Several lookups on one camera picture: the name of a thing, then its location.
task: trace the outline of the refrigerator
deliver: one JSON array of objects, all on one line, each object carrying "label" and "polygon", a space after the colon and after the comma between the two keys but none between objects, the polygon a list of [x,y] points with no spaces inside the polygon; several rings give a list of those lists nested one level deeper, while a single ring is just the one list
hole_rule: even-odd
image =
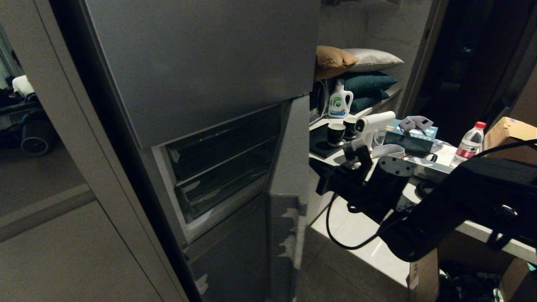
[{"label": "refrigerator", "polygon": [[295,301],[318,0],[51,0],[191,301]]}]

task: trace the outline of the pillow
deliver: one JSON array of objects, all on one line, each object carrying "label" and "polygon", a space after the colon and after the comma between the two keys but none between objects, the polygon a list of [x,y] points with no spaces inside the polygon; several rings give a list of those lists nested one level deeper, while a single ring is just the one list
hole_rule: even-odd
[{"label": "pillow", "polygon": [[371,91],[358,95],[352,100],[350,112],[356,114],[388,97],[390,96],[384,90]]},{"label": "pillow", "polygon": [[317,80],[338,76],[358,62],[350,53],[330,46],[317,46],[315,75]]},{"label": "pillow", "polygon": [[404,63],[403,60],[390,53],[374,49],[350,48],[345,51],[358,58],[358,63],[348,70],[352,73],[385,70]]},{"label": "pillow", "polygon": [[364,92],[386,89],[398,82],[397,79],[379,71],[359,75],[356,73],[347,73],[338,78],[345,80],[345,90],[351,91],[355,96]]}]

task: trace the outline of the floor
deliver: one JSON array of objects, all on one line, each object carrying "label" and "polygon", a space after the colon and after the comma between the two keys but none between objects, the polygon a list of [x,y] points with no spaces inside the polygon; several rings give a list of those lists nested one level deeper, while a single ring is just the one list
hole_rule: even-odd
[{"label": "floor", "polygon": [[[404,302],[409,263],[393,255],[375,239],[348,251],[333,243],[326,232],[326,211],[306,231],[297,297],[300,302]],[[337,198],[330,212],[330,230],[343,244],[357,245],[378,225],[363,214],[351,214]]]}]

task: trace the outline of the black cup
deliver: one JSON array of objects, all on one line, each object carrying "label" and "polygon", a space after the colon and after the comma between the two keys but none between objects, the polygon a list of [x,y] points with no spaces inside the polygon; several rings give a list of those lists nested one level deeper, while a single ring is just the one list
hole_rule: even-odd
[{"label": "black cup", "polygon": [[343,139],[345,134],[345,126],[342,124],[329,124],[328,125],[328,138],[327,142],[333,147],[339,147],[339,143]]},{"label": "black cup", "polygon": [[343,120],[343,125],[345,126],[345,135],[343,137],[351,139],[356,136],[356,122],[358,122],[357,118],[345,118]]}]

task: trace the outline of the red label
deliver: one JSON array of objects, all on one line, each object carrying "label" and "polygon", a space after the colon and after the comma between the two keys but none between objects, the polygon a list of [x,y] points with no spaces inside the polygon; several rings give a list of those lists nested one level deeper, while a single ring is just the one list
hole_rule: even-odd
[{"label": "red label", "polygon": [[457,155],[469,159],[470,157],[473,157],[475,155],[475,151],[468,151],[468,150],[459,148],[457,149]]}]

